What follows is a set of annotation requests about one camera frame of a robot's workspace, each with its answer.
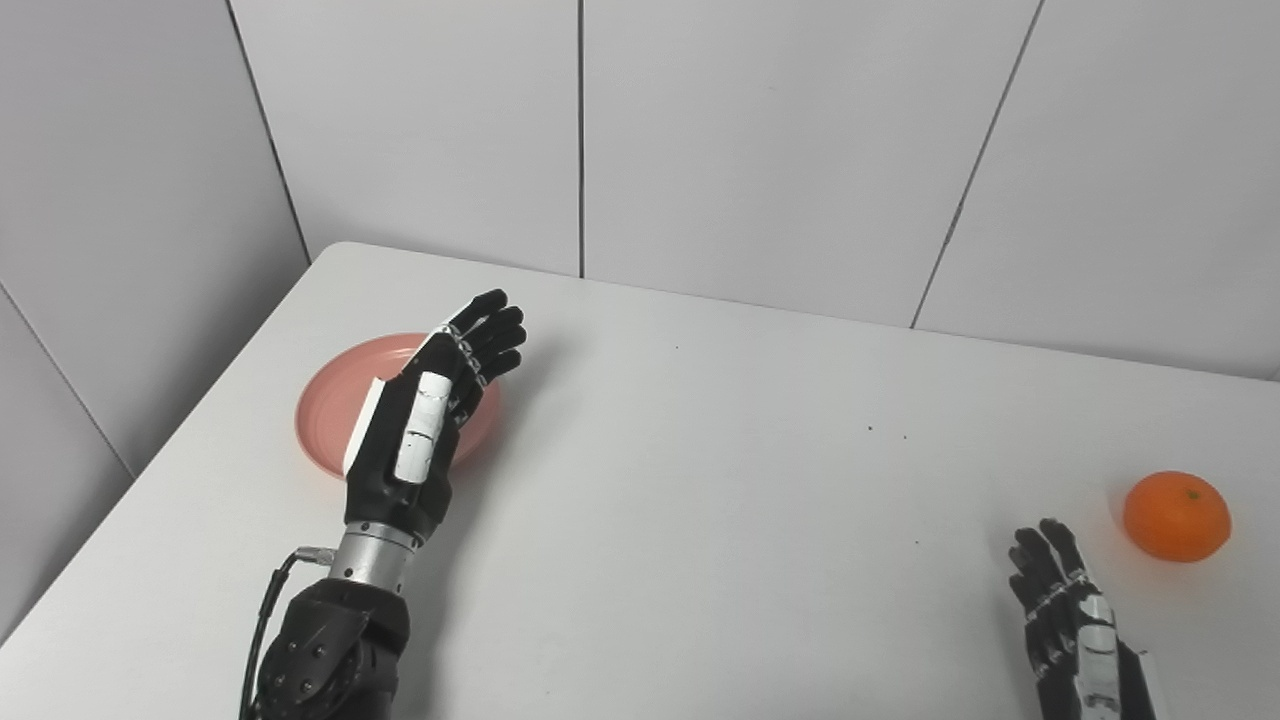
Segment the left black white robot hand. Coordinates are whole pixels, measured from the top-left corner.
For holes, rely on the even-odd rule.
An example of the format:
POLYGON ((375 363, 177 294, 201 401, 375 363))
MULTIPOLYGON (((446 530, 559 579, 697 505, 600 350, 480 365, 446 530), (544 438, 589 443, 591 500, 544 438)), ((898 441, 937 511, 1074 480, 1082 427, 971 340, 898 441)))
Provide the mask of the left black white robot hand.
POLYGON ((344 459, 347 525, 425 541, 444 520, 461 430, 486 388, 516 369, 529 334, 507 292, 474 297, 389 380, 372 380, 344 459))

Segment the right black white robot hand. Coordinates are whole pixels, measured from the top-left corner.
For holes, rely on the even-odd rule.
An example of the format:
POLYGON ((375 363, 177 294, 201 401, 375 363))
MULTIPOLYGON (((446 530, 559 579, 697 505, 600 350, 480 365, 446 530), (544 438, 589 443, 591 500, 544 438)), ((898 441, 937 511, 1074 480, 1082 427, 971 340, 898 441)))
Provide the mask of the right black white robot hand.
POLYGON ((1142 656, 1085 569, 1074 533, 1053 518, 1014 533, 1009 587, 1044 719, 1156 719, 1142 656))

